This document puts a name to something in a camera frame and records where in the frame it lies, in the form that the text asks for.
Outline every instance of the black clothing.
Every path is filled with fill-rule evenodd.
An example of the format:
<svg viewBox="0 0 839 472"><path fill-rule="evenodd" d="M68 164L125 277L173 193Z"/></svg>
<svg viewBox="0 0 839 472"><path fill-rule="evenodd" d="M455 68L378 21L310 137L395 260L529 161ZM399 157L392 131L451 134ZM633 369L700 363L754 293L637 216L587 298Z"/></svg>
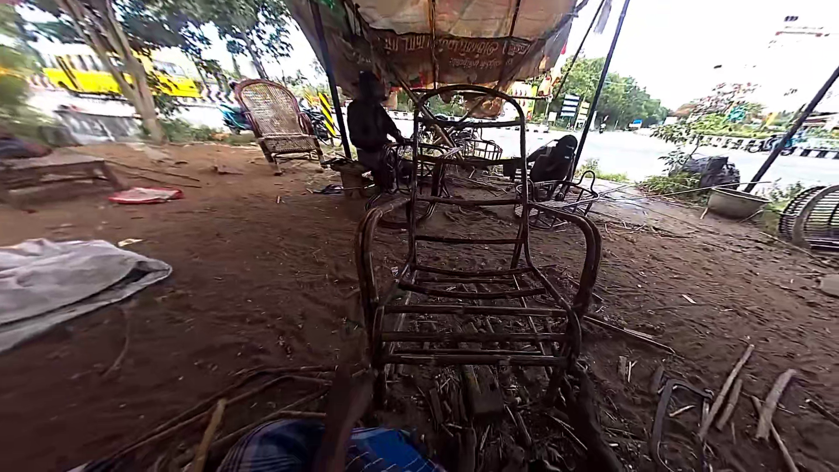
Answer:
<svg viewBox="0 0 839 472"><path fill-rule="evenodd" d="M402 139L396 124L375 100L359 98L347 107L347 126L350 129L350 141L359 149L378 152L390 143L388 134Z"/></svg>

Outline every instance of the plastic basin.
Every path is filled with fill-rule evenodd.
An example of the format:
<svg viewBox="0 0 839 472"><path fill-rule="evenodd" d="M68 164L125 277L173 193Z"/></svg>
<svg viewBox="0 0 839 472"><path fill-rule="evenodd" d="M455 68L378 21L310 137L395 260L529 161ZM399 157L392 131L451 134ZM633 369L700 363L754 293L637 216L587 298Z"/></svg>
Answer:
<svg viewBox="0 0 839 472"><path fill-rule="evenodd" d="M712 188L708 197L708 210L729 218L744 219L754 215L769 200L756 197L745 191L727 188Z"/></svg>

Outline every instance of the tree trunk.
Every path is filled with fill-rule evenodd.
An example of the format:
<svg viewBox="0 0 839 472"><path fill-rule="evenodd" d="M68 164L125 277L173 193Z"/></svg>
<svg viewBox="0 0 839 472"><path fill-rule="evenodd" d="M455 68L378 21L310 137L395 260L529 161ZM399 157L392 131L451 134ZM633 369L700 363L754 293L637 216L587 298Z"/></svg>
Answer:
<svg viewBox="0 0 839 472"><path fill-rule="evenodd" d="M79 0L56 0L58 6L65 10L73 22L76 32L88 46L96 52L99 61L111 73L119 85L122 95L134 106L149 137L156 144L162 144L166 135L157 118L149 82L146 80L146 70L143 64L134 57L128 45L128 37L122 31L122 25L117 21L113 6L107 2L106 11L92 12ZM125 66L133 84L129 84L112 62L109 53L113 51Z"/></svg>
<svg viewBox="0 0 839 472"><path fill-rule="evenodd" d="M245 48L248 49L248 53L251 55L251 59L253 60L253 67L256 68L257 74L259 74L259 78L263 79L264 81L268 80L268 74L265 73L265 68L262 65L262 61L259 60L259 56L257 55L257 51L253 48L253 42L248 37L248 33L242 32L242 39L245 41Z"/></svg>

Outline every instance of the gray tarp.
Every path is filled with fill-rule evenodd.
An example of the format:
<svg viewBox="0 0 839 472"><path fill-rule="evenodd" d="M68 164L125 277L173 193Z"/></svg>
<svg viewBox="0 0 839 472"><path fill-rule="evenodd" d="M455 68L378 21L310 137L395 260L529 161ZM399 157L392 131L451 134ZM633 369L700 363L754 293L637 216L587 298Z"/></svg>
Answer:
<svg viewBox="0 0 839 472"><path fill-rule="evenodd" d="M162 261L101 240L30 239L0 247L0 352L171 272Z"/></svg>

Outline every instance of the man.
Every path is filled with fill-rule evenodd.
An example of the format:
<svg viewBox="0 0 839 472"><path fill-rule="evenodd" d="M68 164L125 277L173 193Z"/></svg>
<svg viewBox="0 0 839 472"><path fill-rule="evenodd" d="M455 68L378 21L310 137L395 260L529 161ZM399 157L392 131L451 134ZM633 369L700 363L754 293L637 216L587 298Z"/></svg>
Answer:
<svg viewBox="0 0 839 472"><path fill-rule="evenodd" d="M405 142L405 138L382 107L384 88L376 75L361 71L358 91L359 97L347 107L350 141L358 150L358 161L373 173L376 185L388 191L393 186L393 177L384 159L384 147L390 144L388 135L398 143Z"/></svg>

